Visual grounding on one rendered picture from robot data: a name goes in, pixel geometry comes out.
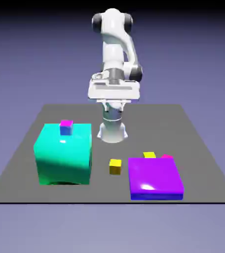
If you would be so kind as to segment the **large purple box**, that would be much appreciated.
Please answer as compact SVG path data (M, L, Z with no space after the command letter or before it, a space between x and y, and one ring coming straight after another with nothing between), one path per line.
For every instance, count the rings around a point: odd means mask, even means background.
M131 200L182 200L184 185L172 158L129 158Z

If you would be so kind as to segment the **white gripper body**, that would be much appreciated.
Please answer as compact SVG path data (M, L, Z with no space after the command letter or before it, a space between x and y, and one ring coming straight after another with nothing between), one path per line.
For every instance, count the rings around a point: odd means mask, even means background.
M119 84L109 84L109 80L90 80L88 98L96 100L139 100L140 84L136 81L119 80Z

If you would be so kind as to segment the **large teal box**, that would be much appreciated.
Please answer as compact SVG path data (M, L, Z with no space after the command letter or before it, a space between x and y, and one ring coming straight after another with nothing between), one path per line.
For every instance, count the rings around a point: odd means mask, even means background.
M44 124L34 156L40 185L88 185L92 165L92 125L74 124L71 135L61 135L59 124Z

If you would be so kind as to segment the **small magenta cube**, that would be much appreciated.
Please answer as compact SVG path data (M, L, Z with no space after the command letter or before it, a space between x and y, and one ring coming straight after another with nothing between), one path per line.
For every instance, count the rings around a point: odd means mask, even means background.
M69 136L73 132L73 121L71 120L61 120L60 124L60 135Z

